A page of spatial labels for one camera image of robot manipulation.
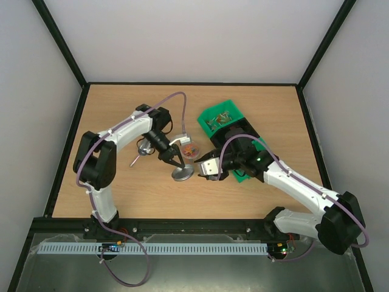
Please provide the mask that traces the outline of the green candy bin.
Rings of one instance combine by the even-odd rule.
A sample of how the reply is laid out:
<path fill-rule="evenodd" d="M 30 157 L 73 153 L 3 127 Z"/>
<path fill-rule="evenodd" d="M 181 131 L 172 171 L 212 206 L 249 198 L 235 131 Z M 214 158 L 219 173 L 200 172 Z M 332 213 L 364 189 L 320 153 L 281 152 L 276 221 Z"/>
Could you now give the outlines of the green candy bin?
<path fill-rule="evenodd" d="M 243 113 L 234 102 L 232 100 L 226 100 L 205 109 L 197 118 L 197 121 L 207 137 L 211 138 L 218 130 L 243 118 Z"/>
<path fill-rule="evenodd" d="M 249 138 L 241 137 L 232 142 L 234 162 L 246 175 L 264 182 L 264 173 L 268 171 L 274 158 L 267 150 L 258 150 Z"/>

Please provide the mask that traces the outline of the black candy bin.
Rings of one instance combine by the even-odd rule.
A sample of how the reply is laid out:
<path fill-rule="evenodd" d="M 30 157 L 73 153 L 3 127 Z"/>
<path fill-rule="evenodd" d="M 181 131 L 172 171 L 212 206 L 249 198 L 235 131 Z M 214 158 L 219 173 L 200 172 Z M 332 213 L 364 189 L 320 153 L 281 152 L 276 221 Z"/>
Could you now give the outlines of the black candy bin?
<path fill-rule="evenodd" d="M 210 140 L 215 148 L 222 148 L 231 137 L 238 134 L 248 134 L 260 138 L 260 135 L 255 131 L 248 120 L 246 118 L 242 118 L 216 130 Z M 255 147 L 257 151 L 264 149 L 260 143 L 253 139 L 246 137 L 236 138 L 228 144 L 225 154 L 246 151 L 252 147 Z"/>

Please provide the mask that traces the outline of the silver metal scoop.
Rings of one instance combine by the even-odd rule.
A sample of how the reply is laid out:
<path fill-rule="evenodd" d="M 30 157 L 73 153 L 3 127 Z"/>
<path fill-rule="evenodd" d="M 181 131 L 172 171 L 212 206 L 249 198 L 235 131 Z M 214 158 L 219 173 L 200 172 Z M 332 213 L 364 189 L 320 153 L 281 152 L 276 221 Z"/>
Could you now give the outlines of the silver metal scoop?
<path fill-rule="evenodd" d="M 152 155 L 155 152 L 154 147 L 151 146 L 151 142 L 145 137 L 137 141 L 137 156 L 130 163 L 130 167 L 133 167 L 134 164 L 143 156 Z"/>

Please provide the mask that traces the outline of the silver metal jar lid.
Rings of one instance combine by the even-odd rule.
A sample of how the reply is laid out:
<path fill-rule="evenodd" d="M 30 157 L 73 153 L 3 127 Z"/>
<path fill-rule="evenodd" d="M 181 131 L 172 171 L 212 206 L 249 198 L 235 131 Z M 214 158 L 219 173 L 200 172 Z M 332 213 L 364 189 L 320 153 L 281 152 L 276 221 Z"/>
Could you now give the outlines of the silver metal jar lid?
<path fill-rule="evenodd" d="M 190 164 L 186 164 L 183 168 L 175 168 L 171 174 L 171 177 L 175 181 L 185 181 L 187 179 L 190 179 L 193 176 L 194 172 L 194 167 Z"/>

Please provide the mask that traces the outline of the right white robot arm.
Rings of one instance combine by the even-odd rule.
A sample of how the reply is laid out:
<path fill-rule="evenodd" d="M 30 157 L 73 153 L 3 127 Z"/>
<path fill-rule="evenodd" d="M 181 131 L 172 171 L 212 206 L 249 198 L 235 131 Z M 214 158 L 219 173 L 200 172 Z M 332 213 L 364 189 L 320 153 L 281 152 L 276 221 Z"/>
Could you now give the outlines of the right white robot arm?
<path fill-rule="evenodd" d="M 329 251 L 342 255 L 369 242 L 362 211 L 355 195 L 340 194 L 299 174 L 276 156 L 260 138 L 243 133 L 230 137 L 221 148 L 195 162 L 200 176 L 222 181 L 233 170 L 276 187 L 304 205 L 307 213 L 282 209 L 266 221 L 266 234 L 278 238 L 293 233 L 318 240 Z"/>

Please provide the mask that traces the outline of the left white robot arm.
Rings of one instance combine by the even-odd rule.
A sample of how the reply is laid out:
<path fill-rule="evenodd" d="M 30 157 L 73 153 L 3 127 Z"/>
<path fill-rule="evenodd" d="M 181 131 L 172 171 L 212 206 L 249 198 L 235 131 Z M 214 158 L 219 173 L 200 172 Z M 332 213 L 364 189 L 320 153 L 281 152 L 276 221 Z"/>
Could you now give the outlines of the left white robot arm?
<path fill-rule="evenodd" d="M 73 165 L 76 185 L 86 189 L 92 205 L 91 217 L 106 231 L 117 229 L 119 212 L 115 207 L 111 184 L 117 170 L 117 154 L 137 137 L 146 139 L 158 159 L 179 169 L 185 162 L 179 147 L 170 142 L 163 129 L 173 123 L 170 112 L 142 104 L 128 120 L 99 133 L 82 135 Z"/>

